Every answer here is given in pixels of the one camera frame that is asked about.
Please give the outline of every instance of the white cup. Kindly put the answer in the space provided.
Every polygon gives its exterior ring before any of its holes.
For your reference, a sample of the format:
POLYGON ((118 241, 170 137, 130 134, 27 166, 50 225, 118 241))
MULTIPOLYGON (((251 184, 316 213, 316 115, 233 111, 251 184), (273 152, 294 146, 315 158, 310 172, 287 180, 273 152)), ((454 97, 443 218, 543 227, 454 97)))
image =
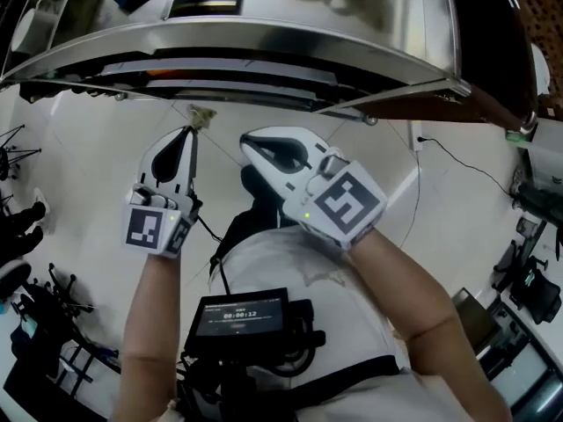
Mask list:
POLYGON ((18 27, 11 38, 13 52, 36 55, 44 51, 55 28, 57 15, 53 0, 39 0, 35 8, 26 12, 19 21, 18 27), (48 6, 41 9, 41 4, 48 6))

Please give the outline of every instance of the display screen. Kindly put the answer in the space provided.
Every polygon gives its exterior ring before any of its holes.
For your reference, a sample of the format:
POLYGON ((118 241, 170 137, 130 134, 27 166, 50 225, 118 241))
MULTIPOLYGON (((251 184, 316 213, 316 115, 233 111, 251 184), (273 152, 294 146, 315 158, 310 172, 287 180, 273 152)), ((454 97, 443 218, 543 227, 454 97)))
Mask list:
POLYGON ((232 336, 283 330, 282 299, 205 305, 196 336, 232 336))

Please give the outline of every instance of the power cable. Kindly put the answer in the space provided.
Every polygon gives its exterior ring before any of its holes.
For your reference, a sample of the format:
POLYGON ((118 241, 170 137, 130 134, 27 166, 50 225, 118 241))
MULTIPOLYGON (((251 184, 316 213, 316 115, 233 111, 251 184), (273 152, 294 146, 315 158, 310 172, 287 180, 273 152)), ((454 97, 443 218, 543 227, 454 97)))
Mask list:
POLYGON ((207 225, 207 223, 205 223, 203 221, 203 219, 201 219, 201 216, 197 216, 197 220, 201 222, 201 225, 203 225, 203 228, 206 229, 208 231, 208 233, 211 235, 211 237, 213 237, 214 241, 217 241, 218 243, 221 243, 223 241, 222 237, 217 236, 212 230, 211 228, 207 225))
POLYGON ((417 168, 417 181, 418 181, 418 187, 419 187, 419 191, 418 194, 416 196, 416 204, 414 205, 414 211, 413 211, 413 219, 411 220, 411 226, 408 228, 408 231, 406 232, 405 238, 403 239, 403 242, 401 243, 399 249, 403 248, 403 245, 405 245, 406 239, 408 238, 408 235, 411 234, 411 230, 413 229, 414 226, 414 221, 416 219, 416 210, 419 208, 419 201, 420 201, 420 159, 419 159, 419 152, 415 152, 414 157, 416 158, 416 168, 417 168))
POLYGON ((437 143, 437 144, 442 148, 443 151, 445 151, 448 155, 450 155, 455 161, 457 161, 458 163, 460 163, 460 164, 463 165, 464 167, 467 167, 468 169, 473 169, 474 171, 481 172, 481 173, 487 175, 487 176, 501 189, 501 191, 503 191, 508 197, 512 197, 512 195, 510 195, 510 193, 507 192, 507 191, 504 189, 504 187, 501 186, 501 183, 499 183, 497 180, 495 180, 492 175, 490 175, 489 173, 487 173, 487 172, 485 172, 485 171, 482 171, 481 169, 478 169, 477 167, 474 167, 474 166, 472 166, 472 165, 468 165, 468 164, 464 163, 463 161, 459 161, 459 160, 458 160, 455 156, 453 156, 453 155, 448 151, 448 149, 446 149, 446 148, 440 143, 440 141, 438 141, 437 139, 434 139, 434 138, 432 138, 432 137, 426 137, 426 138, 425 138, 425 137, 419 137, 419 138, 418 138, 418 141, 419 141, 419 142, 434 141, 435 143, 437 143))
POLYGON ((219 258, 219 272, 221 273, 221 278, 223 279, 223 285, 225 286, 225 292, 230 295, 229 283, 227 283, 227 277, 225 277, 225 271, 223 270, 223 262, 219 258))

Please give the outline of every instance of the shoulder strap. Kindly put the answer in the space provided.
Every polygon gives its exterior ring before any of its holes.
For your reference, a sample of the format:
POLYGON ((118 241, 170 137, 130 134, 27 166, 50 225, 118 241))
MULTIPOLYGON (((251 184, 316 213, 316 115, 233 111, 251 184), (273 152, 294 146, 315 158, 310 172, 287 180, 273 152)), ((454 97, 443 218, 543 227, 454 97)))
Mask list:
POLYGON ((267 395, 267 401, 276 407, 299 411, 302 408, 315 406, 338 396, 352 386, 384 375, 398 375, 397 362, 392 355, 367 360, 332 374, 305 383, 290 390, 276 391, 267 395))

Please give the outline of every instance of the white floor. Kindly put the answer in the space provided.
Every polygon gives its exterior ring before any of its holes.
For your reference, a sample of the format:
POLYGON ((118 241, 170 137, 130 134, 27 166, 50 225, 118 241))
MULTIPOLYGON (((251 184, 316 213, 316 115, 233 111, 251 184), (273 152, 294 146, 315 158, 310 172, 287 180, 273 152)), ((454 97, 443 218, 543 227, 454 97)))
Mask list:
MULTIPOLYGON (((17 145, 43 151, 24 161, 20 180, 1 187, 5 193, 13 186, 16 198, 11 207, 17 210, 30 205, 38 186, 51 203, 54 219, 53 235, 27 256, 33 275, 46 280, 49 262, 64 273, 74 273, 85 300, 97 309, 84 320, 84 328, 99 342, 119 347, 144 261, 142 254, 121 248, 122 205, 143 152, 160 136, 187 124, 188 102, 117 102, 65 92, 35 105, 19 98, 12 107, 7 102, 15 91, 0 94, 0 127, 25 123, 17 145)), ((245 163, 239 136, 257 127, 298 125, 340 147, 373 174, 395 200, 378 228, 396 244, 402 243, 417 196, 416 160, 407 147, 404 121, 380 120, 368 127, 257 106, 208 106, 218 115, 200 137, 195 191, 204 202, 200 215, 217 235, 252 203, 239 181, 245 163), (405 184, 410 185, 398 197, 405 184)), ((508 187, 516 156, 504 142, 502 129, 424 122, 423 133, 508 187)), ((519 213, 487 177, 455 163, 433 142, 420 153, 420 166, 420 204, 404 250, 451 294, 461 287, 477 292, 513 237, 519 213)), ((215 248, 200 226, 184 246, 182 338, 199 297, 207 292, 208 259, 215 248)))

